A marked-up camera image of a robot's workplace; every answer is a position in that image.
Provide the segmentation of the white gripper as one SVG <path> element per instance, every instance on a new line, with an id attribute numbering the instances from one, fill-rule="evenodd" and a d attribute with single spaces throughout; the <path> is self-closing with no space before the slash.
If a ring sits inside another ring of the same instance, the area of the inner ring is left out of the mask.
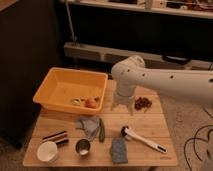
<path id="1" fill-rule="evenodd" d="M 133 114 L 135 95 L 121 95 L 117 91 L 113 93 L 113 101 L 111 109 L 116 108 L 119 105 L 124 105 L 130 114 Z"/>

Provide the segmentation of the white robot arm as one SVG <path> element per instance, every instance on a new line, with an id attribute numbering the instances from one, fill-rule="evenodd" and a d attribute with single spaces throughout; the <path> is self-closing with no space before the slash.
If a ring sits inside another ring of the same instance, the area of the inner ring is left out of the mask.
<path id="1" fill-rule="evenodd" d="M 111 75 L 116 81 L 111 109 L 121 104 L 133 114 L 137 86 L 213 107 L 213 71 L 149 69 L 141 56 L 132 55 L 114 64 Z"/>

